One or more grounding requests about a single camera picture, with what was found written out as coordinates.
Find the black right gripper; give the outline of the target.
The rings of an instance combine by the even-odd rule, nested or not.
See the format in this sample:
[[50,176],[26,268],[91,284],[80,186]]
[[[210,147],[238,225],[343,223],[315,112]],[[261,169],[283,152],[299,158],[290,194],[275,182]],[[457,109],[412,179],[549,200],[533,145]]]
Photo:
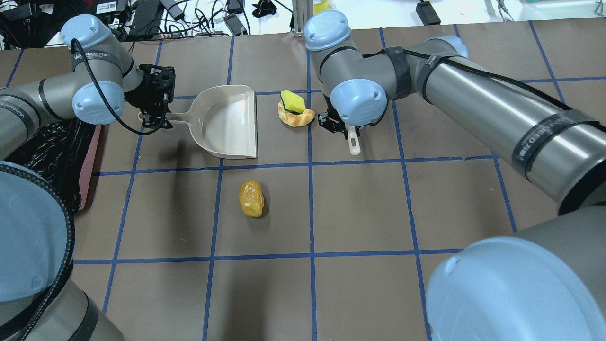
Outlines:
[[323,129],[335,134],[342,133],[348,135],[346,124],[342,121],[337,110],[333,107],[329,97],[324,97],[327,109],[318,115],[318,125]]

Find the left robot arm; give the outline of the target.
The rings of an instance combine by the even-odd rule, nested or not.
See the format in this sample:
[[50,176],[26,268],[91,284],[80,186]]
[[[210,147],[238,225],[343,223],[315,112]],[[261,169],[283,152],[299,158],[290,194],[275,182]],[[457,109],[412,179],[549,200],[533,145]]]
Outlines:
[[52,123],[121,122],[124,103],[143,113],[147,135],[170,129],[176,72],[138,64],[93,15],[69,19],[61,36],[70,73],[1,89],[1,339],[125,341],[71,279],[74,220],[59,191],[6,158]]

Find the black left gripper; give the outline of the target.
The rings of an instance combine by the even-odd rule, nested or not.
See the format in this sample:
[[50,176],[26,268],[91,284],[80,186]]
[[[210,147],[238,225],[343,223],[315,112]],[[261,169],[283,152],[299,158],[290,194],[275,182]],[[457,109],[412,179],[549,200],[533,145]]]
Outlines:
[[141,126],[144,129],[172,129],[166,114],[170,112],[169,103],[174,99],[176,72],[175,67],[163,67],[153,64],[139,64],[134,67],[137,86],[125,93],[128,104],[138,108],[141,113]]

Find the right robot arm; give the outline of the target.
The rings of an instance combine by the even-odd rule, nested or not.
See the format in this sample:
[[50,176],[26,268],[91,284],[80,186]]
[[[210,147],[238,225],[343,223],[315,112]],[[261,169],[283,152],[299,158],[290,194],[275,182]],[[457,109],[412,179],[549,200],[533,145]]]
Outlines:
[[374,125],[388,101],[417,93],[558,203],[558,216],[476,242],[443,261],[426,289],[434,341],[605,339],[605,127],[468,60],[459,37],[361,54],[346,16],[304,28],[327,129]]

